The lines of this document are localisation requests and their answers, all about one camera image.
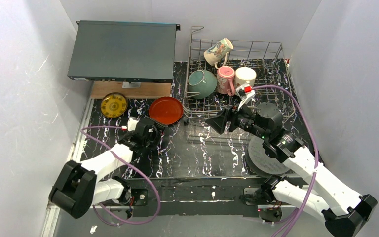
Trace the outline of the cream seahorse mug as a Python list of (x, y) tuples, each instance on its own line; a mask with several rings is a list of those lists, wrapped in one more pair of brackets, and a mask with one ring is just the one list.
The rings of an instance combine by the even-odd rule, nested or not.
[(206, 62), (214, 66), (216, 69), (219, 68), (219, 62), (224, 58), (223, 66), (226, 65), (230, 52), (234, 49), (233, 44), (228, 38), (223, 38), (222, 40), (215, 43), (212, 47), (203, 53)]

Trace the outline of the pink interior mug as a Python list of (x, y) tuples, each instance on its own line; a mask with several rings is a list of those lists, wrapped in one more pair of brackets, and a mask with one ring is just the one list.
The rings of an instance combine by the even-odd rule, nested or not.
[(235, 70), (230, 66), (222, 66), (217, 70), (217, 87), (216, 91), (220, 94), (227, 94), (233, 96), (235, 88), (233, 80), (235, 77)]

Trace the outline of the white floral bowl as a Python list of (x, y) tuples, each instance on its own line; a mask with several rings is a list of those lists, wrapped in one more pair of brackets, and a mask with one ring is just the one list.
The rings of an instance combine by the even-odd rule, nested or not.
[(217, 87), (216, 76), (207, 70), (197, 70), (188, 78), (187, 92), (189, 98), (203, 99), (210, 96)]

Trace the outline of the green interior mug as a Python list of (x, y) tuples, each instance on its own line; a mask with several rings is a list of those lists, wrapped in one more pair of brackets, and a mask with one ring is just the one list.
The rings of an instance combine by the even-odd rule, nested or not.
[(257, 73), (254, 69), (248, 67), (240, 67), (235, 71), (234, 87), (238, 88), (241, 85), (248, 83), (251, 87), (254, 87), (254, 83), (257, 77)]

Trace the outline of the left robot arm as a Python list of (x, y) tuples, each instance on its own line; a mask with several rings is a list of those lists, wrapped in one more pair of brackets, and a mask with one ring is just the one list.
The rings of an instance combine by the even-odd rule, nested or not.
[(147, 190), (133, 188), (130, 183), (118, 176), (105, 179), (108, 174), (124, 165), (145, 178), (154, 190), (156, 198), (160, 199), (153, 182), (133, 166), (131, 161), (141, 152), (156, 148), (160, 144), (166, 126), (148, 117), (141, 119), (130, 117), (126, 126), (119, 126), (117, 129), (124, 131), (124, 134), (115, 145), (109, 147), (101, 140), (87, 134), (87, 127), (83, 128), (81, 130), (83, 135), (106, 147), (107, 150), (85, 161), (66, 162), (52, 186), (49, 201), (75, 219), (82, 217), (89, 208), (102, 205), (109, 200), (116, 200), (119, 205), (127, 206), (128, 217), (132, 217), (134, 206), (147, 204)]

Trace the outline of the red plate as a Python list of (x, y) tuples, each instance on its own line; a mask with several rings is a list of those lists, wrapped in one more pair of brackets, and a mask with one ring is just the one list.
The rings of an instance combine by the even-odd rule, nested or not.
[(179, 100), (173, 97), (160, 97), (155, 99), (149, 107), (151, 119), (163, 124), (176, 123), (183, 115), (183, 106)]

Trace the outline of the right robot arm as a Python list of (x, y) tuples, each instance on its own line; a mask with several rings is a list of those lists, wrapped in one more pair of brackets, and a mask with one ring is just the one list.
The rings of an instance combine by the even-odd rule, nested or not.
[(323, 222), (335, 237), (353, 237), (369, 221), (377, 205), (370, 194), (362, 195), (332, 174), (304, 142), (282, 126), (283, 115), (273, 103), (228, 105), (206, 123), (219, 134), (243, 129), (262, 140), (266, 154), (285, 165), (308, 183), (310, 191), (273, 175), (255, 196), (268, 202), (281, 201)]

